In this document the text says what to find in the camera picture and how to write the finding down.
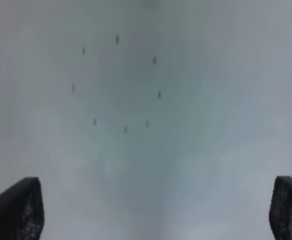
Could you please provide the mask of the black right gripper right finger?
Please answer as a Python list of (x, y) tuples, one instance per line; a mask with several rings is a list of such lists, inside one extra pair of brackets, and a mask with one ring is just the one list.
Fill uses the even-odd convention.
[(269, 210), (269, 223), (276, 240), (292, 240), (292, 177), (278, 176)]

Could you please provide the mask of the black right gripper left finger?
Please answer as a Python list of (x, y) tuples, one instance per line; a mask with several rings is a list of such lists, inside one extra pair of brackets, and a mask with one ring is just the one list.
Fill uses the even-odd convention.
[(38, 240), (43, 227), (38, 177), (25, 177), (0, 194), (0, 240)]

